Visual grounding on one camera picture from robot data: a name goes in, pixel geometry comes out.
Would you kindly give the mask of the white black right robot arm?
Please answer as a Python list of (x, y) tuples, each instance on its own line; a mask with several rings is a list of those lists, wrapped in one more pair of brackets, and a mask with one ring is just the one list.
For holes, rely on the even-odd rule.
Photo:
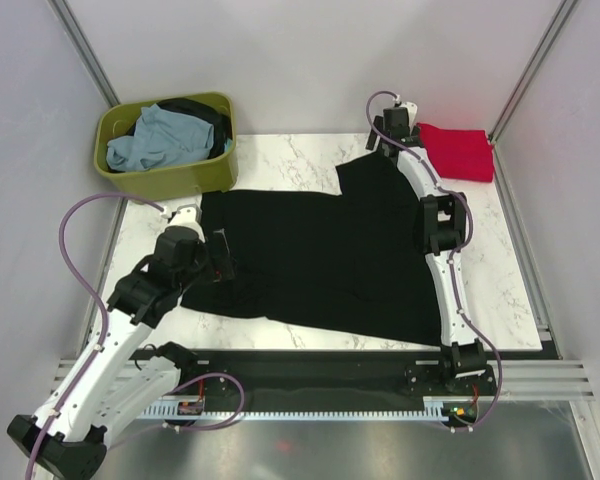
[(484, 336), (469, 319), (462, 280), (461, 251), (472, 240), (473, 216), (463, 194), (443, 185), (430, 160), (415, 151), (417, 106), (395, 99), (371, 121), (367, 148), (391, 159), (418, 197), (414, 241), (429, 267), (441, 318), (442, 360), (438, 381), (447, 392), (463, 392), (474, 380), (487, 380)]

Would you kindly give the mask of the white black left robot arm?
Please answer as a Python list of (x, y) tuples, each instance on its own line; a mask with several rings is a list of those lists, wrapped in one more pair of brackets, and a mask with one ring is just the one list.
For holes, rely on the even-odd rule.
[(152, 254), (116, 283), (106, 323), (49, 399), (15, 416), (7, 434), (29, 458), (60, 479), (90, 479), (116, 437), (159, 397), (188, 393), (199, 382), (198, 358), (175, 342), (158, 347), (123, 386), (113, 386), (127, 360), (192, 286), (234, 276), (223, 230), (200, 235), (169, 226)]

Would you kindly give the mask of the black t shirt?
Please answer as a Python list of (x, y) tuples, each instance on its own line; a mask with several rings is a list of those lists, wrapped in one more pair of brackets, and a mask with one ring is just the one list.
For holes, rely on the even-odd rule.
[(230, 281), (194, 286), (184, 308), (435, 346), (433, 279), (413, 243), (417, 197), (393, 163), (370, 153), (336, 169), (341, 192), (206, 194), (206, 232), (222, 231)]

